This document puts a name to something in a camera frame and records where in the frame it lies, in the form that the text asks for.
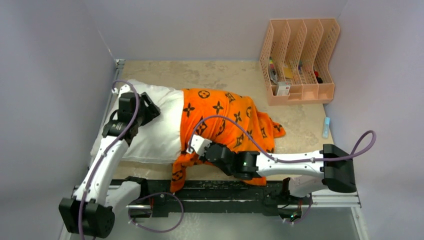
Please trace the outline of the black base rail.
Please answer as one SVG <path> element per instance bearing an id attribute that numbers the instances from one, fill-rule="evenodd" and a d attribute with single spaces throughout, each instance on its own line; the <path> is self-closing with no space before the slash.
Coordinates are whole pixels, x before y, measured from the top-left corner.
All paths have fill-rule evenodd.
<path id="1" fill-rule="evenodd" d="M 167 218 L 170 213 L 262 214 L 289 219 L 298 218 L 301 207 L 313 206 L 311 194 L 292 197 L 282 181 L 265 186 L 248 185 L 234 180 L 189 180 L 174 196 L 169 196 L 170 180 L 138 179 L 141 195 L 127 206 L 136 218 Z"/>

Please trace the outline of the light blue small tube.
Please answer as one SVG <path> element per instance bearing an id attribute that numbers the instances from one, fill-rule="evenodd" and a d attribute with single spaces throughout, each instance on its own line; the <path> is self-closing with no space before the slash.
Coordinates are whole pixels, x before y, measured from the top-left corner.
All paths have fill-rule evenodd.
<path id="1" fill-rule="evenodd" d="M 329 117 L 325 117 L 323 121 L 323 129 L 322 129 L 322 138 L 328 139 L 330 135 L 330 122 L 331 119 Z"/>

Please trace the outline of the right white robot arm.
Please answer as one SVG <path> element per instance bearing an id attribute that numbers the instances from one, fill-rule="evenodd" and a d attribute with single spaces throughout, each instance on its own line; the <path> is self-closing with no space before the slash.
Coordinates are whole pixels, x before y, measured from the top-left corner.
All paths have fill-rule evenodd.
<path id="1" fill-rule="evenodd" d="M 282 200 L 288 204 L 320 190 L 342 194 L 357 191 L 353 157 L 334 144 L 324 144 L 321 150 L 306 153 L 265 154 L 234 152 L 223 144 L 211 143 L 199 152 L 199 158 L 243 181 L 293 175 L 280 191 Z"/>

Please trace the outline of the white pillow insert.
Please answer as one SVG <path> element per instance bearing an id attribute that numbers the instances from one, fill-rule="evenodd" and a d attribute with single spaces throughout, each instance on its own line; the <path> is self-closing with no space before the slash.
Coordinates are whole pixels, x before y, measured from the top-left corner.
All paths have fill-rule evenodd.
<path id="1" fill-rule="evenodd" d="M 184 106 L 183 91 L 146 84 L 135 79 L 128 82 L 138 94 L 147 93 L 160 109 L 160 115 L 139 127 L 122 160 L 144 164 L 172 164 L 182 151 L 180 125 Z"/>

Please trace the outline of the small white red box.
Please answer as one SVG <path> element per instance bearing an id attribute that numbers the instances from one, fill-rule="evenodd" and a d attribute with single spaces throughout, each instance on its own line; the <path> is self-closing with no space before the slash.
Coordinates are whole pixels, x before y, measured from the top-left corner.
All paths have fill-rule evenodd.
<path id="1" fill-rule="evenodd" d="M 278 81 L 276 85 L 276 96 L 288 96 L 290 94 L 291 83 L 288 81 Z"/>

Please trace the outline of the pink mesh file organizer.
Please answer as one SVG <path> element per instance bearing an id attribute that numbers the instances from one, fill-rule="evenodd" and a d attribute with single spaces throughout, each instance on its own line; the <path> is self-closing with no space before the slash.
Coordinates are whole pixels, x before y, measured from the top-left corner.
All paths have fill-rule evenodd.
<path id="1" fill-rule="evenodd" d="M 335 83 L 329 62 L 341 28 L 334 18 L 271 19 L 259 56 L 270 106 L 328 104 Z M 290 82 L 289 95 L 276 96 L 278 82 Z"/>

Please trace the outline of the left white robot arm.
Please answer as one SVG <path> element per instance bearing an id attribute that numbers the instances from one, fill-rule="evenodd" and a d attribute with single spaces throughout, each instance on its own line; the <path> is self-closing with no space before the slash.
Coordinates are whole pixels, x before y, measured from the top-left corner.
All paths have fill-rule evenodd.
<path id="1" fill-rule="evenodd" d="M 106 238 L 110 235 L 118 214 L 126 203 L 146 203 L 149 191 L 145 181 L 125 180 L 108 193 L 119 161 L 127 152 L 139 127 L 151 122 L 161 111 L 146 92 L 122 93 L 118 108 L 112 112 L 102 130 L 102 139 L 94 161 L 70 198 L 63 198 L 58 206 L 64 226 L 69 233 L 81 237 Z"/>

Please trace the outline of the aluminium frame rail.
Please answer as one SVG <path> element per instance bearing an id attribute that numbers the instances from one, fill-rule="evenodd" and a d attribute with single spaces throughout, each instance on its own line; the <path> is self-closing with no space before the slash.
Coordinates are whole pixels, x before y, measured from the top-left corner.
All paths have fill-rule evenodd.
<path id="1" fill-rule="evenodd" d="M 275 149 L 267 152 L 262 148 L 255 150 L 265 154 L 301 154 L 322 150 L 321 133 L 325 119 L 324 106 L 321 103 L 306 105 L 269 105 L 266 86 L 259 62 L 245 61 L 127 61 L 123 69 L 124 78 L 121 86 L 128 84 L 132 92 L 137 93 L 129 80 L 183 89 L 211 89 L 232 92 L 240 96 L 250 97 L 260 112 L 267 113 L 271 119 L 285 130 L 285 136 L 275 138 Z M 108 193 L 112 193 L 125 180 L 134 182 L 137 179 L 172 180 L 171 164 L 141 163 L 134 161 L 118 162 Z M 187 181 L 237 181 L 251 186 L 265 186 L 270 181 L 293 179 L 294 175 L 272 175 L 260 180 L 240 180 L 227 176 L 216 166 L 203 162 L 186 168 Z M 313 206 L 306 207 L 354 207 L 360 201 L 357 191 L 339 193 L 323 189 L 309 193 Z M 305 219 L 306 214 L 300 207 L 294 218 L 280 217 L 285 223 L 295 225 Z"/>

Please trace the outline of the orange patterned pillowcase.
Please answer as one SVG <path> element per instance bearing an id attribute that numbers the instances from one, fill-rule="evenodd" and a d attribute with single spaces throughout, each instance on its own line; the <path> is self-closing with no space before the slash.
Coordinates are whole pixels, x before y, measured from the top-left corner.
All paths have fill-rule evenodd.
<path id="1" fill-rule="evenodd" d="M 181 153 L 172 165 L 172 193 L 183 188 L 188 167 L 203 164 L 197 154 L 186 152 L 192 133 L 234 152 L 262 148 L 268 153 L 274 152 L 275 139 L 286 134 L 283 126 L 259 111 L 249 96 L 207 88 L 185 88 L 182 92 Z"/>

